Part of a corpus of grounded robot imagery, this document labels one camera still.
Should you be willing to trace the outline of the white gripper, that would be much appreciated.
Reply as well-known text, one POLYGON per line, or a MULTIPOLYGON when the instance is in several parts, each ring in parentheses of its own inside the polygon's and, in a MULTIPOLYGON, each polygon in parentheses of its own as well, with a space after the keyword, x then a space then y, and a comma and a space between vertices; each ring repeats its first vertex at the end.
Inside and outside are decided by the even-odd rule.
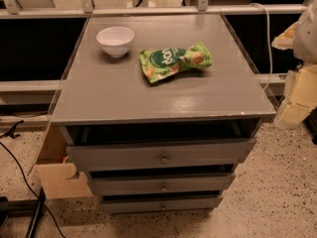
POLYGON ((271 43, 273 48, 293 48, 294 56, 305 62, 298 72, 287 73, 284 98, 274 124, 280 129, 299 125, 317 107, 317 5, 310 4, 304 13, 271 43))

